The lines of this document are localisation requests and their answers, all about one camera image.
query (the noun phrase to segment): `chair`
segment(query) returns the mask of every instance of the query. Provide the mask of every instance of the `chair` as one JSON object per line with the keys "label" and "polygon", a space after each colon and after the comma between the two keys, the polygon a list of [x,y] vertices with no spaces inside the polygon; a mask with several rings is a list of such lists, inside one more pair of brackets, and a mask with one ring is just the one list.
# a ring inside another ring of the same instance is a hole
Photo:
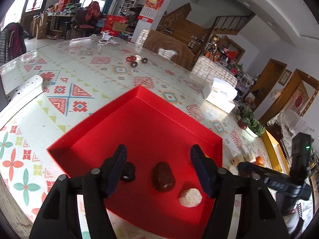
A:
{"label": "chair", "polygon": [[236,87],[237,79],[228,70],[215,64],[207,57],[200,56],[192,70],[192,73],[201,77],[202,79],[213,83],[214,77],[225,80],[231,86]]}
{"label": "chair", "polygon": [[81,32],[81,37],[86,35],[87,31],[94,31],[95,27],[88,25],[85,20],[87,15],[86,10],[77,10],[75,16],[72,18],[72,30]]}
{"label": "chair", "polygon": [[[145,40],[147,39],[148,34],[150,33],[150,29],[145,28],[142,30],[141,34],[138,36],[138,39],[136,40],[135,44],[138,46],[143,47]],[[165,50],[160,48],[158,54],[162,57],[165,57],[168,60],[171,60],[171,58],[178,54],[175,50]]]}

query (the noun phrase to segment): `red tray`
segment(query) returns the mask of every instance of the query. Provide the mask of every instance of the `red tray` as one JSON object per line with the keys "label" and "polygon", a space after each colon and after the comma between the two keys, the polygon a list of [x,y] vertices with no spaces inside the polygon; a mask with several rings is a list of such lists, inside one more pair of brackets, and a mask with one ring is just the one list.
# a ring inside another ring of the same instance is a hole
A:
{"label": "red tray", "polygon": [[[136,166],[132,183],[119,181],[105,200],[108,210],[151,233],[174,239],[201,238],[213,207],[203,193],[190,160],[190,148],[203,152],[222,166],[222,139],[199,122],[152,93],[136,87],[79,123],[48,148],[70,177],[99,167],[119,144],[127,147],[127,161]],[[173,190],[157,192],[151,170],[158,162],[169,163],[176,179]],[[179,193],[200,190],[197,207],[183,207]]]}

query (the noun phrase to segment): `plaid jacket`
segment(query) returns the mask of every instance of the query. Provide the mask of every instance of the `plaid jacket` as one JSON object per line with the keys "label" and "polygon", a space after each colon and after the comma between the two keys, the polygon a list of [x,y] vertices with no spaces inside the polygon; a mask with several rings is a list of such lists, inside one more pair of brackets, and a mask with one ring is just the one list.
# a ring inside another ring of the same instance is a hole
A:
{"label": "plaid jacket", "polygon": [[11,47],[13,45],[13,31],[7,29],[0,32],[0,66],[13,59]]}

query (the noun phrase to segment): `white power strip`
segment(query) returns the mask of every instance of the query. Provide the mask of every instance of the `white power strip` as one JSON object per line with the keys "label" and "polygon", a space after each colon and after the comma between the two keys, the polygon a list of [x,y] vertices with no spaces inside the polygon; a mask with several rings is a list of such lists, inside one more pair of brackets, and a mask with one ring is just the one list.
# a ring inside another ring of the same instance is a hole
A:
{"label": "white power strip", "polygon": [[8,105],[0,112],[0,129],[36,96],[43,92],[43,78],[35,75],[7,94]]}

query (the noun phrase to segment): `framed picture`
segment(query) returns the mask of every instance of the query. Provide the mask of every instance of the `framed picture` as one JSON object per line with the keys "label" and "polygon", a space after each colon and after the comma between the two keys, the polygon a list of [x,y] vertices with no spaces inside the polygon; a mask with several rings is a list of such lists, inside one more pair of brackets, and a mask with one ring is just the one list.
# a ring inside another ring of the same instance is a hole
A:
{"label": "framed picture", "polygon": [[282,74],[282,76],[280,77],[278,83],[280,83],[282,86],[285,86],[285,84],[287,83],[287,81],[289,80],[289,77],[291,76],[292,72],[290,72],[289,70],[285,70]]}

